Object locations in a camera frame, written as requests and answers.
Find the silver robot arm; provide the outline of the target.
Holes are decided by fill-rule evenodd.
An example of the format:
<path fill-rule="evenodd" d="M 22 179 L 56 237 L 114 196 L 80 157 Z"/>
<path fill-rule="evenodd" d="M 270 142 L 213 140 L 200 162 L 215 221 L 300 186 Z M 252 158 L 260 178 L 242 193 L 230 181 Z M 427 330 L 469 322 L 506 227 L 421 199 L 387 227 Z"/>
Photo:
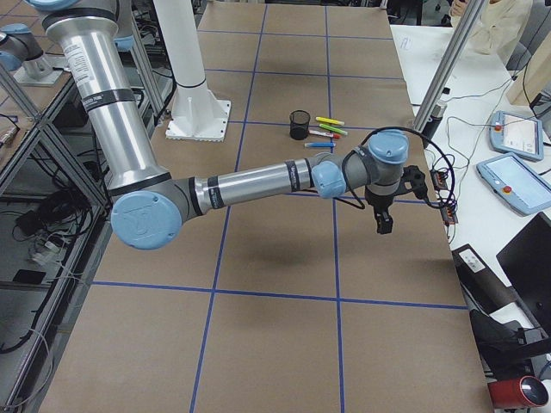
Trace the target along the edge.
<path fill-rule="evenodd" d="M 137 250 L 172 242 L 210 211 L 312 190 L 325 199 L 365 191 L 377 230 L 406 178 L 409 141 L 397 127 L 376 130 L 343 156 L 319 153 L 223 175 L 184 174 L 185 156 L 158 155 L 145 129 L 115 41 L 132 19 L 121 1 L 34 1 L 46 36 L 60 47 L 111 172 L 114 234 Z"/>

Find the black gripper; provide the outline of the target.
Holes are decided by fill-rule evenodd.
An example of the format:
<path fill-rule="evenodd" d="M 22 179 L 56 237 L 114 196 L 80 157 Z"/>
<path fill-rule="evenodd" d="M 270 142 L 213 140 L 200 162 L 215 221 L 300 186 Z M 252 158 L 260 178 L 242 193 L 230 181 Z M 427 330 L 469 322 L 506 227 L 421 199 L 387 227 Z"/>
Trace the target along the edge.
<path fill-rule="evenodd" d="M 376 194 L 366 188 L 365 199 L 368 204 L 373 207 L 375 221 L 377 224 L 377 233 L 381 235 L 390 234 L 393 231 L 393 218 L 389 212 L 389 208 L 393 204 L 394 195 Z"/>

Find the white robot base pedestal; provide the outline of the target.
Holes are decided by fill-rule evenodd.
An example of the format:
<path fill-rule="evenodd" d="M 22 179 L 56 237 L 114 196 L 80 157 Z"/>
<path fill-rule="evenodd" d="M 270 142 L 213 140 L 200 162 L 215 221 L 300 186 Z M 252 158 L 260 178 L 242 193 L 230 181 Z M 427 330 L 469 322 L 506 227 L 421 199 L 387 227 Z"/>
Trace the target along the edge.
<path fill-rule="evenodd" d="M 232 104 L 217 99 L 207 85 L 191 2 L 153 4 L 176 82 L 166 137 L 223 141 Z"/>

